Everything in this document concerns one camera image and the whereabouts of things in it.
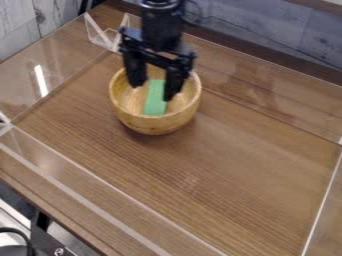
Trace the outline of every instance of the green block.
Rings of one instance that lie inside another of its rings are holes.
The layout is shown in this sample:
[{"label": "green block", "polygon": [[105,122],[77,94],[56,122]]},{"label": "green block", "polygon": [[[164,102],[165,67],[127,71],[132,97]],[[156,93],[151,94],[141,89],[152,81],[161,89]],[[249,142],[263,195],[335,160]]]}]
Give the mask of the green block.
[{"label": "green block", "polygon": [[148,95],[144,104],[144,115],[160,116],[165,114],[167,102],[164,96],[164,80],[149,80]]}]

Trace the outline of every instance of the gray wall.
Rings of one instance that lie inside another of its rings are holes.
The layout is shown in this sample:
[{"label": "gray wall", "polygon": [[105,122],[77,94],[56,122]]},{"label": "gray wall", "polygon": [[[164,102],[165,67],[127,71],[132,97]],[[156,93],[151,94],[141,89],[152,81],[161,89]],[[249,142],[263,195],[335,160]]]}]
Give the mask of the gray wall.
[{"label": "gray wall", "polygon": [[342,68],[342,16],[283,0],[193,1],[207,17],[203,26]]},{"label": "gray wall", "polygon": [[77,16],[81,0],[0,0],[0,61]]}]

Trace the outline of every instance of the green object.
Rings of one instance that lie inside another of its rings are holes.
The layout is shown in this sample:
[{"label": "green object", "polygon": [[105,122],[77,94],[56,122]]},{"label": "green object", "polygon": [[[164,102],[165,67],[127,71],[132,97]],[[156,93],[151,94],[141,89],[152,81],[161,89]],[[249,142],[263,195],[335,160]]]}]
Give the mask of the green object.
[{"label": "green object", "polygon": [[165,113],[167,102],[163,100],[164,80],[149,80],[148,95],[144,104],[144,115],[160,116]]}]

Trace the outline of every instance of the wooden bowl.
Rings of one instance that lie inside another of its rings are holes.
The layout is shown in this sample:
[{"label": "wooden bowl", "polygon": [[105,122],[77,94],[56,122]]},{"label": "wooden bowl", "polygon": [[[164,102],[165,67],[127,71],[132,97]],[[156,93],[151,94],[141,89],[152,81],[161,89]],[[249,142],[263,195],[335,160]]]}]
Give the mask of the wooden bowl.
[{"label": "wooden bowl", "polygon": [[[164,71],[148,66],[148,77],[164,79]],[[195,73],[185,81],[183,90],[167,106],[167,113],[160,116],[141,114],[148,93],[148,82],[144,86],[132,88],[125,70],[121,69],[112,77],[109,95],[113,112],[127,127],[148,135],[168,134],[177,130],[192,118],[200,102],[201,84]]]}]

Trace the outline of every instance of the bowl rim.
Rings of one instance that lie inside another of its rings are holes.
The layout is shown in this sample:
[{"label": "bowl rim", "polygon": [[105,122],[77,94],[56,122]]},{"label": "bowl rim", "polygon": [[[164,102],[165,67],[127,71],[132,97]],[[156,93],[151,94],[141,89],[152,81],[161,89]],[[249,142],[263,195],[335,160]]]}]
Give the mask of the bowl rim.
[{"label": "bowl rim", "polygon": [[160,118],[168,118],[168,117],[172,117],[172,116],[176,116],[179,114],[181,114],[187,109],[191,108],[191,106],[196,103],[197,99],[200,98],[200,94],[201,94],[201,82],[200,82],[200,79],[199,79],[199,76],[196,74],[195,71],[191,71],[191,74],[189,76],[192,77],[192,79],[195,80],[195,86],[196,86],[196,92],[195,92],[195,96],[193,98],[191,99],[191,101],[188,102],[188,104],[176,112],[172,112],[172,113],[168,113],[168,114],[164,114],[164,115],[159,115],[159,116],[149,116],[149,115],[144,115],[144,114],[140,114],[140,115],[133,115],[132,113],[129,113],[124,108],[121,108],[119,106],[119,102],[116,100],[116,97],[113,95],[113,85],[114,85],[114,81],[117,80],[117,78],[121,76],[121,75],[125,75],[125,69],[121,68],[113,75],[112,79],[110,79],[110,82],[109,82],[109,97],[110,97],[110,101],[112,101],[112,104],[120,109],[120,111],[123,111],[127,115],[129,116],[133,116],[133,117],[139,117],[139,118],[145,118],[145,119],[160,119]]}]

